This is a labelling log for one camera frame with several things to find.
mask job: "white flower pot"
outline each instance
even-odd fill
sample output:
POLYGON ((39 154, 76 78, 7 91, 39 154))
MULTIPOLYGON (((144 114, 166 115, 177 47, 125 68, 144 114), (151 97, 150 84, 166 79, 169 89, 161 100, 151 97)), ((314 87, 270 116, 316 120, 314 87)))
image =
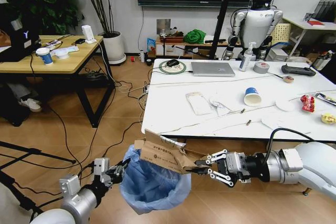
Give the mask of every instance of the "white flower pot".
POLYGON ((126 60, 124 43, 120 32, 114 31, 113 33, 115 37, 105 38, 104 36, 104 45, 109 64, 120 64, 126 60))

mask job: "plastic bag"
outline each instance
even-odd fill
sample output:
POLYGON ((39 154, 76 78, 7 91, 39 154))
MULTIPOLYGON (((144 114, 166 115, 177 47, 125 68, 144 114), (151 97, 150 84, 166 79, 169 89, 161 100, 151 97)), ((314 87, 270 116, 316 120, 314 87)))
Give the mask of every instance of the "plastic bag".
POLYGON ((191 174, 178 174, 140 159, 131 145, 124 160, 131 158, 120 184, 120 193, 138 214, 171 209, 181 204, 191 190, 191 174))

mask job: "spray bottle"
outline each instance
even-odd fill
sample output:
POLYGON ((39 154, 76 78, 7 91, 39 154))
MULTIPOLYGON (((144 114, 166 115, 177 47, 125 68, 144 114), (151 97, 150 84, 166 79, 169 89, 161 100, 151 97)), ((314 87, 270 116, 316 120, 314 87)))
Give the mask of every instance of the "spray bottle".
POLYGON ((256 42, 250 42, 249 43, 248 49, 245 51, 243 60, 241 61, 240 66, 239 66, 240 71, 246 71, 246 68, 247 68, 248 64, 250 63, 250 60, 253 56, 252 49, 253 49, 253 45, 255 45, 255 44, 256 44, 256 42))

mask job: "paper cup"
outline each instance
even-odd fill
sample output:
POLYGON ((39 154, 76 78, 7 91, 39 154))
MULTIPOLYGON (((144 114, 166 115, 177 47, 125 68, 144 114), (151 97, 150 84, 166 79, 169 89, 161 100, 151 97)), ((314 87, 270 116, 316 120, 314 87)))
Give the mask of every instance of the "paper cup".
POLYGON ((41 47, 36 50, 36 54, 41 57, 45 65, 53 64, 49 48, 41 47))
POLYGON ((244 102, 247 106, 257 107, 261 103, 261 96, 255 88, 248 88, 245 91, 244 102))

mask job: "laptop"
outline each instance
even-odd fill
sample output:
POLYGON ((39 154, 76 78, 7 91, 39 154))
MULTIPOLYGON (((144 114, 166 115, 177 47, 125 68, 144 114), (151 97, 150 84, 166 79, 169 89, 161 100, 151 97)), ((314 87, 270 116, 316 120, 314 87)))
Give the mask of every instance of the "laptop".
POLYGON ((195 76, 235 76, 235 73, 227 62, 191 62, 191 67, 195 76))

